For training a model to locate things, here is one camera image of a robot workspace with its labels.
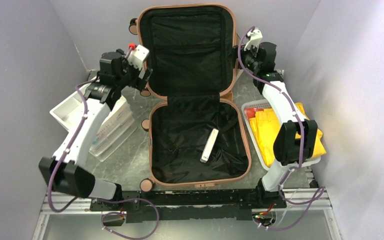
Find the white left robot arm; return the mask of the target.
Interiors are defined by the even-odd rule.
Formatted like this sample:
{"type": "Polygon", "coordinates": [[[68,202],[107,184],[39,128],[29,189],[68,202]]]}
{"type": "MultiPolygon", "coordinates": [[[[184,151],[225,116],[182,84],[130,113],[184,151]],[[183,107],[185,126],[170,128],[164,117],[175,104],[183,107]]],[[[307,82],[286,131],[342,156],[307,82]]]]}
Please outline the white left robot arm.
{"type": "Polygon", "coordinates": [[[121,186],[95,177],[84,169],[84,164],[102,123],[121,98],[122,90],[131,87],[142,91],[145,88],[152,74],[145,69],[149,54],[142,45],[128,52],[118,49],[102,54],[96,77],[79,93],[83,113],[78,126],[68,132],[51,157],[43,157],[39,162],[49,192],[103,199],[110,210],[122,206],[121,186]]]}

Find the pink hard-shell suitcase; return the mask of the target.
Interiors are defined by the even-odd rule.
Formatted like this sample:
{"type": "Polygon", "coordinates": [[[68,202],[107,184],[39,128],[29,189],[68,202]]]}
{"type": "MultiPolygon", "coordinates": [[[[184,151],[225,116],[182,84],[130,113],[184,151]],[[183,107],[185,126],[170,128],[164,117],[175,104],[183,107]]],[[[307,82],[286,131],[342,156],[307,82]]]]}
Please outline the pink hard-shell suitcase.
{"type": "Polygon", "coordinates": [[[142,122],[149,133],[154,185],[210,187],[244,178],[252,159],[232,88],[237,80],[233,12],[221,4],[149,7],[136,20],[149,49],[145,87],[160,99],[142,122]],[[213,129],[219,130],[207,163],[200,162],[213,129]]]}

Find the white plastic drawer organizer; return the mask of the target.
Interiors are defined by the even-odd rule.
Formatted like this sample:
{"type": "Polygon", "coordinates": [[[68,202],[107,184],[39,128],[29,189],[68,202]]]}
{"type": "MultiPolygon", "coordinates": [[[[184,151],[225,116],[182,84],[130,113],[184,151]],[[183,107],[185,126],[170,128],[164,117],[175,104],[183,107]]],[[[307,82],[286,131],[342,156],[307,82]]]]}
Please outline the white plastic drawer organizer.
{"type": "Polygon", "coordinates": [[[83,102],[74,92],[49,112],[68,135],[54,152],[57,161],[85,164],[88,154],[105,161],[136,130],[130,105],[121,97],[110,109],[97,99],[83,102]]]}

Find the white book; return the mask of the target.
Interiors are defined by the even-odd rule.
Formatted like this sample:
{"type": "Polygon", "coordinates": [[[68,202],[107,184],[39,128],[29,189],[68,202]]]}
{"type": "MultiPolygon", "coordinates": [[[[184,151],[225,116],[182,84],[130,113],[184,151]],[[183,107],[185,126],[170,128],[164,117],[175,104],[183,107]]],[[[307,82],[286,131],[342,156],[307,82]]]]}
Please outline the white book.
{"type": "Polygon", "coordinates": [[[210,158],[210,155],[211,155],[211,152],[213,150],[213,147],[215,145],[215,142],[217,140],[218,134],[219,134],[219,130],[216,129],[216,128],[214,128],[211,131],[211,133],[210,133],[210,135],[209,135],[209,137],[207,139],[207,142],[205,144],[205,147],[203,149],[201,158],[200,158],[200,162],[201,163],[207,163],[208,162],[208,160],[210,158]]]}

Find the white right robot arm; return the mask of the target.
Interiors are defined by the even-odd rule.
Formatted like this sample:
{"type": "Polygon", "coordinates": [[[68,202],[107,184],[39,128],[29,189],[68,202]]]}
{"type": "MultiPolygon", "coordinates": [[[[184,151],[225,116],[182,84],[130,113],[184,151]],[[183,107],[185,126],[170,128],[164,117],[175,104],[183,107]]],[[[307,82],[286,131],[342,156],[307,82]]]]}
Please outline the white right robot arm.
{"type": "Polygon", "coordinates": [[[309,120],[292,101],[282,75],[275,70],[276,45],[271,42],[243,44],[237,49],[238,62],[244,73],[274,111],[279,130],[272,144],[274,162],[262,178],[263,189],[255,193],[262,208],[274,201],[273,192],[283,188],[288,175],[301,167],[319,163],[314,156],[318,125],[309,120]]]}

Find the red garment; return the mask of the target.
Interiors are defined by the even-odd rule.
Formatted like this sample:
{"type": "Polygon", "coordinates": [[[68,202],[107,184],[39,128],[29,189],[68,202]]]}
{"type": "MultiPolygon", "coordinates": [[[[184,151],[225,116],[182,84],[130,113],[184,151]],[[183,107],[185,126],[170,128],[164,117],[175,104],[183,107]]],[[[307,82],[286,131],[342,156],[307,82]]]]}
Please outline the red garment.
{"type": "Polygon", "coordinates": [[[256,115],[256,111],[257,111],[258,109],[257,108],[245,108],[244,109],[244,113],[245,113],[245,116],[246,116],[246,118],[247,119],[251,119],[251,118],[254,118],[255,117],[255,115],[256,115]]]}

